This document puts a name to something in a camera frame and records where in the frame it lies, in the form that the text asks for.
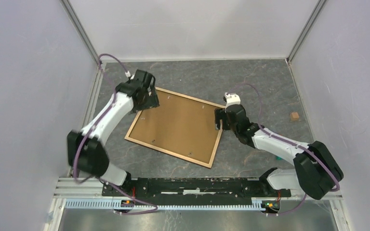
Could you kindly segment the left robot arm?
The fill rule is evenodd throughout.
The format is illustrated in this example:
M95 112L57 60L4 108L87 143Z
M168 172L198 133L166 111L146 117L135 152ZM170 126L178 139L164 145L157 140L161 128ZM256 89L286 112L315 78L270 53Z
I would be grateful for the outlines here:
M70 131L66 137L67 159L73 169L72 176L80 172L113 184L120 196L132 191L130 173L110 162L106 142L119 124L130 113L159 106L153 74L136 70L127 81L119 83L107 104L98 115L79 131Z

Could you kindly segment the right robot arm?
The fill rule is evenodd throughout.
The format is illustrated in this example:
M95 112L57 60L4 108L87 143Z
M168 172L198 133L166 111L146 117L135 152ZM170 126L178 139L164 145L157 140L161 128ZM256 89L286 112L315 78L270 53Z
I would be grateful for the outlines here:
M253 123L240 104L215 109L217 129L230 130L240 143L271 153L290 163L293 169L268 171L259 183L264 196L272 196L278 190L302 190L313 199L320 200L328 192L340 189L344 173L326 145L320 141L299 142L278 135L264 126Z

